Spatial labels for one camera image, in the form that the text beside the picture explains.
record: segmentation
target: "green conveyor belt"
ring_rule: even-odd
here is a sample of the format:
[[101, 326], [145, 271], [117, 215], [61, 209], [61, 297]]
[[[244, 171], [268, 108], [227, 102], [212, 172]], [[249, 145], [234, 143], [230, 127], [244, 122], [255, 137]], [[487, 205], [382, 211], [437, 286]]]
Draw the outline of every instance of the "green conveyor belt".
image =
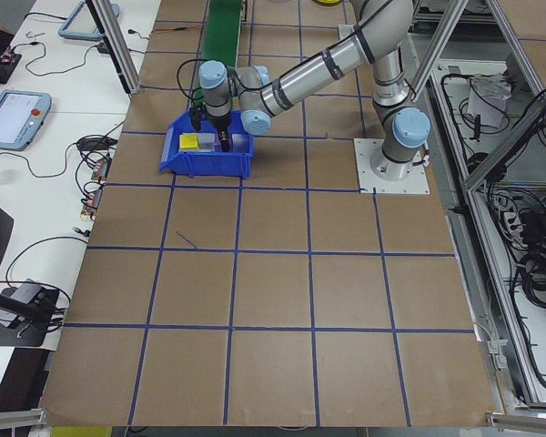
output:
[[208, 10], [202, 57], [237, 66], [243, 0], [212, 0]]

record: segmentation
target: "robotic arm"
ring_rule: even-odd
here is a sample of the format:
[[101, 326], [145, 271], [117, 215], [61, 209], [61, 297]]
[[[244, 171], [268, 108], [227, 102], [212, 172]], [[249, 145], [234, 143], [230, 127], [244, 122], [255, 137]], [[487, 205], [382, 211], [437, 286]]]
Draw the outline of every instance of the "robotic arm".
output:
[[399, 61], [399, 44], [411, 25], [413, 4], [411, 0], [352, 0], [352, 5], [359, 23], [351, 35], [273, 81], [263, 66], [226, 68], [218, 61], [207, 61], [200, 67], [207, 118], [217, 129], [223, 151], [229, 150], [232, 97], [238, 98], [244, 129], [263, 135], [272, 117], [368, 63], [374, 70], [374, 107], [387, 132], [372, 167], [387, 180], [406, 176], [416, 149], [430, 131], [427, 116], [405, 104], [409, 88]]

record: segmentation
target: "table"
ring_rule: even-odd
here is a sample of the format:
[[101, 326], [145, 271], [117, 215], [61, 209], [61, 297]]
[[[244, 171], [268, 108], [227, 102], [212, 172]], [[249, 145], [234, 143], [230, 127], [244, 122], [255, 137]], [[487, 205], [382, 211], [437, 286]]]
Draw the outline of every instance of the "table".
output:
[[[147, 41], [129, 35], [126, 30], [135, 28], [146, 35], [154, 22], [159, 1], [140, 2], [123, 0], [119, 23], [130, 48], [145, 50]], [[32, 11], [54, 15], [67, 15], [76, 0], [38, 0]], [[64, 40], [56, 34], [60, 21], [30, 15], [16, 33], [13, 44], [32, 41], [25, 34], [45, 33], [37, 41], [45, 43], [47, 57], [36, 62], [36, 71], [64, 69], [78, 64], [89, 42]], [[21, 47], [21, 64], [3, 89], [21, 89], [51, 94], [53, 106], [45, 125], [39, 130], [33, 143], [20, 155], [31, 162], [38, 174], [52, 174], [64, 165], [67, 145], [85, 135], [103, 135], [118, 126], [125, 118], [128, 97], [116, 76], [109, 56], [93, 50], [84, 67], [58, 76], [35, 77], [24, 66], [41, 53], [40, 46]], [[142, 56], [133, 55], [136, 67], [141, 67]], [[69, 235], [77, 236], [72, 227], [90, 229], [91, 222], [80, 218], [81, 198], [75, 182], [75, 169], [80, 162], [76, 148], [68, 152], [68, 170], [60, 178], [36, 179], [25, 168], [22, 159], [0, 157], [0, 207], [15, 219], [15, 227], [0, 269], [0, 279], [12, 259], [29, 244], [43, 238]], [[90, 170], [83, 166], [79, 179], [88, 180]], [[33, 278], [56, 284], [72, 295], [76, 275], [81, 265], [85, 246], [77, 241], [53, 241], [37, 246], [16, 264], [13, 279]], [[59, 306], [67, 302], [61, 297]], [[48, 334], [44, 348], [55, 350], [60, 332]], [[0, 381], [13, 349], [0, 348]]]
[[[272, 76], [351, 19], [347, 3], [248, 10], [238, 63]], [[155, 26], [206, 11], [164, 0]], [[494, 404], [432, 175], [429, 196], [359, 194], [351, 139], [381, 135], [367, 77], [276, 117], [247, 180], [158, 173], [186, 108], [174, 66], [201, 37], [150, 41], [153, 88], [119, 140], [42, 401], [50, 423], [482, 425]]]

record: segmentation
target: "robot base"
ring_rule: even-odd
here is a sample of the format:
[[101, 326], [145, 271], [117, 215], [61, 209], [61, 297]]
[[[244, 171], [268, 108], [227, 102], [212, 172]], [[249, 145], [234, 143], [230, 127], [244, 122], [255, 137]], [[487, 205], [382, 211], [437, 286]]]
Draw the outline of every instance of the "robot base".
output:
[[[382, 141], [382, 139], [374, 138], [354, 139], [360, 192], [372, 194], [376, 190], [379, 194], [428, 195], [430, 193], [429, 183], [422, 165], [410, 167], [410, 173], [404, 179], [396, 182], [383, 179], [373, 171], [370, 161], [374, 153], [382, 147]], [[420, 161], [419, 152], [414, 160], [415, 162]]]

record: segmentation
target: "white desk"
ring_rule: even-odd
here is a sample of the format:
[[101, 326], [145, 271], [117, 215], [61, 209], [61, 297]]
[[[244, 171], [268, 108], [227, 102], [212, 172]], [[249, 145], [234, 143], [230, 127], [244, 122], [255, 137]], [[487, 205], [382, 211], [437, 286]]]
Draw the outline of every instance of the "white desk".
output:
[[[118, 18], [127, 46], [134, 50], [145, 51], [147, 41], [136, 34], [130, 35], [127, 29], [133, 28], [142, 35], [147, 35], [154, 24], [158, 0], [117, 0], [121, 7]], [[73, 11], [77, 0], [37, 0], [31, 12], [42, 12], [52, 15], [66, 16]], [[93, 41], [78, 41], [61, 38], [57, 31], [62, 25], [61, 20], [30, 15], [16, 33], [12, 46], [30, 43], [33, 38], [26, 34], [41, 34], [36, 38], [46, 46], [46, 57], [34, 62], [30, 68], [36, 73], [62, 71], [83, 62], [85, 51], [96, 43]], [[101, 55], [92, 49], [86, 60], [86, 65], [77, 70], [62, 75], [37, 77], [25, 69], [25, 65], [43, 54], [41, 46], [21, 46], [16, 49], [22, 54], [21, 63], [7, 84], [2, 89], [23, 89], [26, 91], [41, 91], [53, 97], [55, 112], [87, 112], [97, 114], [125, 114], [129, 98], [117, 78], [116, 70], [109, 55]], [[143, 55], [132, 52], [132, 59], [137, 70], [141, 67]]]
[[[145, 51], [147, 41], [137, 35], [129, 35], [134, 28], [142, 35], [152, 29], [159, 0], [117, 0], [121, 7], [119, 23], [126, 36], [127, 45]], [[76, 6], [77, 0], [37, 0], [33, 12], [65, 16]], [[60, 20], [30, 15], [22, 24], [13, 45], [32, 41], [25, 34], [45, 33], [37, 38], [46, 45], [46, 58], [31, 67], [36, 72], [63, 70], [82, 62], [86, 49], [93, 45], [87, 41], [70, 41], [56, 33]], [[123, 121], [129, 98], [123, 92], [109, 56], [93, 49], [86, 65], [63, 75], [36, 77], [25, 70], [25, 64], [42, 54], [41, 46], [20, 47], [21, 64], [3, 89], [21, 89], [50, 94], [53, 106], [45, 125], [34, 141], [22, 152], [31, 162], [33, 170], [40, 174], [53, 174], [63, 168], [66, 147], [85, 135], [103, 135]], [[143, 56], [133, 54], [139, 70]], [[112, 134], [119, 136], [120, 129]], [[90, 229], [92, 223], [80, 218], [81, 195], [75, 182], [75, 169], [80, 156], [75, 147], [69, 152], [68, 168], [58, 178], [33, 178], [23, 159], [0, 157], [0, 208], [15, 219], [14, 230], [4, 261], [0, 268], [0, 280], [13, 258], [35, 241], [56, 236], [78, 236], [72, 227]], [[90, 170], [82, 166], [79, 180], [89, 180]], [[16, 263], [12, 280], [32, 278], [55, 284], [72, 295], [85, 245], [73, 240], [55, 240], [32, 248]], [[59, 307], [66, 307], [64, 296]], [[48, 334], [43, 347], [55, 350], [59, 332]], [[14, 348], [0, 347], [0, 382]]]

